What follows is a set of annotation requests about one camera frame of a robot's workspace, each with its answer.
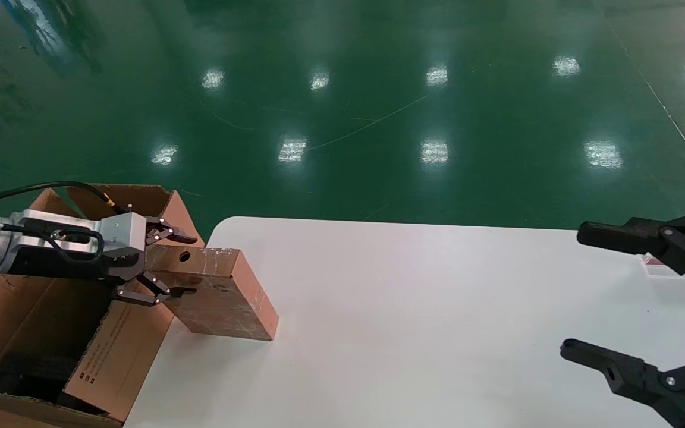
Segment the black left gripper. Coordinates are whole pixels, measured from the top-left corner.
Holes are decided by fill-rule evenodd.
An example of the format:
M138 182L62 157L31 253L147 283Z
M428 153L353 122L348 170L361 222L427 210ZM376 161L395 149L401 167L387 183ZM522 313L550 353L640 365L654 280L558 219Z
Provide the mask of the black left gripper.
M169 224L162 217L145 217L145 245L161 241L196 244L199 239L187 235L181 228ZM68 252L78 263L68 262L52 247L17 247L7 251L7 274L38 278L98 280L116 285L116 299L128 304L152 307L169 298L181 298L197 293L192 287L169 287L162 279L144 271L145 252L125 256L103 255L98 261L91 254ZM126 285L136 280L149 293L130 291Z

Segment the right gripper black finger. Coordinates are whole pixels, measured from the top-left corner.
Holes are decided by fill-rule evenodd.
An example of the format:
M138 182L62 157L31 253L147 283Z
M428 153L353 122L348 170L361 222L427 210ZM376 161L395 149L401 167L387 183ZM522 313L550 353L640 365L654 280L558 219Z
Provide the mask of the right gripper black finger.
M685 277L685 216L671 221L633 217L623 225L587 221L579 226L577 240L623 254L650 254Z
M565 360L602 373L611 392L650 407L671 427L685 427L685 366L661 371L641 358L566 339Z

